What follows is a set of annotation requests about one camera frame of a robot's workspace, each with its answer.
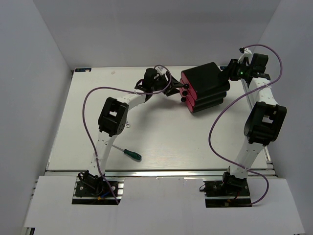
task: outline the white table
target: white table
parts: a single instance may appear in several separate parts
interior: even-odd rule
[[[180,72],[190,67],[169,67],[179,80]],[[50,155],[48,170],[84,170],[93,154],[93,148],[82,123],[83,100],[91,89],[99,86],[133,90],[143,78],[146,67],[92,68],[90,72],[75,72],[66,106]],[[147,103],[128,114],[131,124],[114,144],[142,155],[136,162],[121,151],[112,148],[106,170],[195,170],[226,169],[229,163],[219,159],[208,146],[210,127],[221,110],[244,93],[241,82],[231,82],[224,103],[191,114],[180,95],[154,95]],[[102,107],[111,96],[124,93],[112,90],[95,91],[86,106],[87,125],[94,140],[98,137],[97,120]],[[213,132],[212,142],[223,156],[235,160],[244,141],[244,125],[250,113],[244,98],[230,108]],[[257,157],[253,168],[267,168],[265,153]]]

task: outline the white wall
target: white wall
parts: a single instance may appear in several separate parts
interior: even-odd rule
[[[287,107],[287,116],[269,150],[280,177],[287,179],[306,234],[313,235],[313,1],[282,0],[260,43],[277,50],[284,71],[273,85],[275,99]],[[272,78],[279,73],[270,57]]]
[[[0,5],[0,233],[17,235],[44,173],[71,74],[33,1]]]
[[[34,0],[74,67],[226,64],[280,0]]]

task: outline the cable tie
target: cable tie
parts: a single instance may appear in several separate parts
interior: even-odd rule
[[[264,83],[264,85],[267,87],[267,88],[272,88],[271,86],[269,86],[267,83]]]

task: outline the green screwdriver handle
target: green screwdriver handle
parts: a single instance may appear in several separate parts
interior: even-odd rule
[[[132,151],[129,151],[127,149],[124,149],[123,151],[125,154],[127,154],[128,156],[130,156],[131,158],[135,159],[135,160],[141,160],[141,155]]]

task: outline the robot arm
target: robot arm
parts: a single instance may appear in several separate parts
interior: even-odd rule
[[[155,91],[162,91],[167,96],[179,93],[178,88],[183,87],[183,84],[172,77],[170,85],[167,86],[169,80],[166,76],[158,68],[147,69],[144,78],[135,86],[137,89],[135,94],[127,94],[118,99],[109,97],[106,100],[98,120],[99,134],[96,144],[98,156],[93,156],[89,166],[92,174],[97,174],[96,158],[99,160],[101,171],[105,172],[110,150],[117,136],[125,128],[129,110],[148,101]]]
[[[117,136],[125,128],[127,112],[139,104],[144,103],[145,99],[146,95],[144,94],[127,94],[118,99],[107,99],[98,121],[99,134],[96,144],[98,160],[103,173],[105,173],[106,163],[112,145]],[[94,167],[90,167],[89,169],[96,170],[95,158],[94,156],[91,161]]]
[[[269,80],[267,79],[253,78],[249,90],[254,90],[268,83]],[[245,124],[245,142],[235,161],[246,169],[251,168],[258,154],[269,142],[276,140],[287,112],[285,107],[278,105],[270,87],[252,93],[249,99],[254,107]],[[244,179],[247,178],[248,172],[232,164],[230,166],[230,175]]]
[[[250,57],[251,52],[245,51],[240,59],[231,60],[226,72],[222,76],[229,76],[231,80],[243,79],[247,92],[270,83],[268,74],[265,74],[267,56],[254,54],[251,65],[246,66],[245,57]],[[250,169],[258,154],[271,141],[275,141],[283,124],[287,109],[278,105],[273,97],[269,86],[249,95],[253,106],[246,121],[244,135],[246,136],[243,146],[235,160],[245,169],[232,164],[223,176],[223,186],[226,190],[240,191],[248,177],[247,169]]]

